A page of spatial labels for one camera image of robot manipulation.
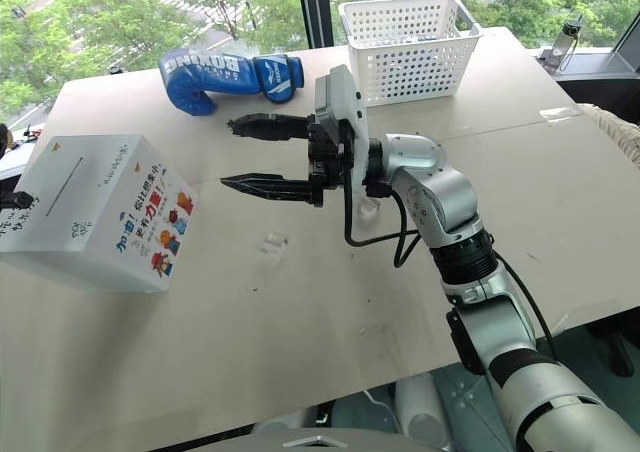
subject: white plastic basket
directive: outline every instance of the white plastic basket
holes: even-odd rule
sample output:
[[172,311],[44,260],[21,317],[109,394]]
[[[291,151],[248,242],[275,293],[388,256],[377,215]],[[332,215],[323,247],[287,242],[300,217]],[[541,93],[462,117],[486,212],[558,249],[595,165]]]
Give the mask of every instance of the white plastic basket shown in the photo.
[[[367,106],[453,95],[482,35],[460,0],[367,0],[339,11]],[[456,28],[458,16],[469,31]]]

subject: box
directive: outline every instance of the box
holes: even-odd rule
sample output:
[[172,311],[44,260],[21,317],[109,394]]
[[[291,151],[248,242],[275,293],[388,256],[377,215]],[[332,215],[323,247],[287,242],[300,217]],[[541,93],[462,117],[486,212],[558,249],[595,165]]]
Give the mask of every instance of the box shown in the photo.
[[169,288],[196,198],[143,136],[54,137],[16,190],[34,202],[0,211],[3,258],[100,288]]

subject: tabletop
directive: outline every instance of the tabletop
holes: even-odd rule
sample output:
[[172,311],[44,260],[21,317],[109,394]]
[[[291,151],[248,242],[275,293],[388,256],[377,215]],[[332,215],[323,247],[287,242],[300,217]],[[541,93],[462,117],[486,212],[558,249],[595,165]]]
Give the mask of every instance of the tabletop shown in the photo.
[[[640,174],[506,29],[487,32],[454,97],[371,108],[371,134],[442,141],[552,329],[639,305],[640,195],[629,190]],[[65,85],[34,155],[56,135],[142,133],[199,205],[166,294],[93,293],[0,263],[0,449],[148,450],[458,360],[425,247],[395,269],[394,244],[344,243],[340,191],[316,209],[220,184],[244,172],[306,178],[304,141],[225,126],[311,113],[314,79],[348,61],[344,47],[295,55],[306,86],[292,101],[218,96],[210,117],[176,110],[155,70]],[[540,114],[555,108],[568,112]],[[398,222],[385,201],[356,233]],[[270,236],[286,242],[266,247]]]

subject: cartoon graphics on box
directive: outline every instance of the cartoon graphics on box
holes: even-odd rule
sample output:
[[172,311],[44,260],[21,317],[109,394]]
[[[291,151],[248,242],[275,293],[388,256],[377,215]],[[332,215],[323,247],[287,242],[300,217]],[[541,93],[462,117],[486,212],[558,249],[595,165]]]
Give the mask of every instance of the cartoon graphics on box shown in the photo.
[[191,201],[191,197],[189,197],[184,192],[180,192],[178,194],[178,207],[182,207],[187,215],[191,215],[191,211],[193,210],[193,202]]
[[187,230],[187,221],[182,217],[178,217],[178,212],[175,209],[169,212],[169,222],[180,235],[184,235],[185,230]]
[[158,272],[158,275],[162,277],[162,274],[169,276],[171,275],[171,269],[173,268],[173,264],[169,262],[169,255],[163,254],[161,252],[156,252],[151,257],[151,267],[153,270]]
[[160,232],[160,243],[165,249],[169,249],[173,255],[177,255],[180,242],[176,240],[175,235],[171,235],[171,232],[168,230]]

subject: black cable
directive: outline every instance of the black cable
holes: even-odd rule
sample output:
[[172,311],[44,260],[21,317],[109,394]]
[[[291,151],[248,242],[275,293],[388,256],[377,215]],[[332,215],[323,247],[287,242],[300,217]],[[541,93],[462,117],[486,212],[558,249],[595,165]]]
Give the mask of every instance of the black cable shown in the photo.
[[365,247],[367,245],[375,244],[378,242],[382,242],[384,240],[390,239],[398,239],[398,244],[396,245],[396,252],[393,259],[393,265],[395,267],[402,267],[406,260],[409,258],[409,255],[415,248],[415,246],[420,241],[420,235],[414,238],[413,242],[409,245],[407,250],[403,253],[402,249],[404,248],[404,241],[407,235],[418,234],[417,230],[407,230],[407,212],[404,208],[404,204],[402,203],[402,199],[394,190],[391,191],[391,197],[395,200],[398,205],[398,210],[400,212],[400,232],[396,232],[393,234],[381,235],[379,237],[373,237],[371,239],[366,240],[355,240],[352,237],[353,230],[353,198],[352,198],[352,188],[351,188],[351,170],[345,164],[343,168],[343,189],[344,189],[344,240],[347,244],[352,247]]
[[540,327],[542,327],[542,331],[544,332],[544,337],[545,339],[547,339],[547,343],[549,344],[549,349],[551,350],[551,356],[553,357],[553,360],[558,361],[558,353],[556,352],[556,347],[553,342],[553,337],[551,336],[551,331],[547,326],[547,322],[544,320],[542,312],[540,312],[540,309],[538,308],[538,304],[536,304],[536,301],[533,300],[533,296],[529,292],[529,289],[527,289],[527,286],[524,285],[524,282],[522,282],[522,280],[520,279],[516,271],[513,270],[513,267],[509,265],[509,262],[507,262],[504,259],[504,257],[502,257],[495,250],[493,251],[493,253],[496,254],[496,257],[498,258],[498,260],[500,260],[500,262],[504,264],[504,268],[507,269],[507,272],[509,273],[509,275],[513,278],[515,283],[518,284],[518,287],[520,287],[520,290],[522,291],[525,298],[527,299],[527,302],[529,302],[529,305],[533,309],[533,313],[535,314],[536,319],[538,319],[538,323],[540,324]]

